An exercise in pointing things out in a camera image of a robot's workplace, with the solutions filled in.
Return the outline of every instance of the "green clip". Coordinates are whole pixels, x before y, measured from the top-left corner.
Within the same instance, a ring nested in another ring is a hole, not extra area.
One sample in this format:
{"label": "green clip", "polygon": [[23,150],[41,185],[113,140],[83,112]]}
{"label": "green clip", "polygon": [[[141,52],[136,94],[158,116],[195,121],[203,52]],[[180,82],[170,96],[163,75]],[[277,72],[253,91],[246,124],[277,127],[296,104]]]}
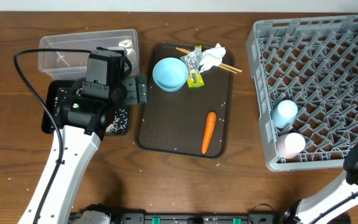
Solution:
{"label": "green clip", "polygon": [[233,224],[241,224],[241,218],[233,218]]}
{"label": "green clip", "polygon": [[160,217],[153,217],[152,224],[160,224],[161,218]]}

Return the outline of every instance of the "white cup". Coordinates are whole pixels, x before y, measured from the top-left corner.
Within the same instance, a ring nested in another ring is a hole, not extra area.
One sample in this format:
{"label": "white cup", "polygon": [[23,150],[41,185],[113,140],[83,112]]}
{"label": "white cup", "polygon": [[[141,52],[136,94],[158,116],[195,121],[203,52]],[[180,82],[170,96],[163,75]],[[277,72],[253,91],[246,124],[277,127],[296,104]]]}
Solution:
{"label": "white cup", "polygon": [[298,155],[306,146],[306,141],[301,134],[284,134],[277,138],[276,148],[278,155],[291,159]]}
{"label": "white cup", "polygon": [[295,122],[298,106],[292,100],[281,101],[272,112],[273,123],[278,128],[285,128]]}

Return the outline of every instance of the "plastic crate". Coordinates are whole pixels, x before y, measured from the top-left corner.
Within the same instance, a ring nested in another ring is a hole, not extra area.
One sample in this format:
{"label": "plastic crate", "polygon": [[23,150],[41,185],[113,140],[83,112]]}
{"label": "plastic crate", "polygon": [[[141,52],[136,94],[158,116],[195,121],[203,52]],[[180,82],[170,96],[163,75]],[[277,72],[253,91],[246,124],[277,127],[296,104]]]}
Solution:
{"label": "plastic crate", "polygon": [[[358,142],[358,15],[255,22],[247,42],[266,166],[274,172],[341,167]],[[292,126],[271,119],[284,99],[298,105]],[[305,149],[277,154],[277,137],[298,132]]]}
{"label": "plastic crate", "polygon": [[[42,37],[40,48],[96,50],[97,47],[124,47],[132,64],[131,75],[139,73],[139,46],[134,29],[107,30]],[[54,80],[77,80],[86,75],[89,54],[40,52],[38,69]]]}

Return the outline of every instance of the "dark serving tray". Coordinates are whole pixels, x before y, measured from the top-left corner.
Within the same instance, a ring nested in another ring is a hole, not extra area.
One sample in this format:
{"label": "dark serving tray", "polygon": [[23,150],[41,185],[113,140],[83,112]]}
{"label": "dark serving tray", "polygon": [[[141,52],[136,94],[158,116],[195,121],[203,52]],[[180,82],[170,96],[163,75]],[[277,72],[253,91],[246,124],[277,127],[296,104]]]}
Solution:
{"label": "dark serving tray", "polygon": [[[189,88],[185,83],[175,92],[163,91],[152,78],[154,65],[163,58],[180,58],[181,47],[194,50],[194,45],[162,42],[154,49],[148,76],[148,102],[140,111],[135,141],[142,149],[186,156],[217,158],[227,145],[233,73],[213,67],[201,74],[205,86]],[[226,50],[223,63],[234,65],[233,54]],[[217,120],[206,154],[202,154],[206,117],[215,111]]]}

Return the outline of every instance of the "light blue cup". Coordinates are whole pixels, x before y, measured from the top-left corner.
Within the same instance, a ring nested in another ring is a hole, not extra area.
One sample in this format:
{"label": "light blue cup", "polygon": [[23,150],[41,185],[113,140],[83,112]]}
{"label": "light blue cup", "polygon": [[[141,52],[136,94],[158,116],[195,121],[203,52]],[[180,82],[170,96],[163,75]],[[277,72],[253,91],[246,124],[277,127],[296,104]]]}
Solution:
{"label": "light blue cup", "polygon": [[278,128],[285,128],[295,122],[298,106],[292,100],[281,101],[272,112],[273,123]]}
{"label": "light blue cup", "polygon": [[164,58],[153,68],[154,82],[165,91],[177,91],[187,81],[187,66],[177,58]]}

